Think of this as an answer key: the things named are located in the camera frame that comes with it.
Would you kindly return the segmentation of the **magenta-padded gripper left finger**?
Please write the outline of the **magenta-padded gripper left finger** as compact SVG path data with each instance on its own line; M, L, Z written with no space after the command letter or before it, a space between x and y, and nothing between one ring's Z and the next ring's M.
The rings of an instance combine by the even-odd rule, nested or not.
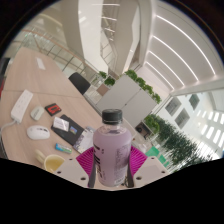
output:
M54 174L81 187L93 188L96 180L94 148L66 160Z

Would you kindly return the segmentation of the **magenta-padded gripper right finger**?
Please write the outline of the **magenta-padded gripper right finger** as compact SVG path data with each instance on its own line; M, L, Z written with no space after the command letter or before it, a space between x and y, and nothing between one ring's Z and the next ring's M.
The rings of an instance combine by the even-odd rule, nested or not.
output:
M155 156L147 156L139 149L131 147L127 171L127 187L140 188L157 181L169 172Z

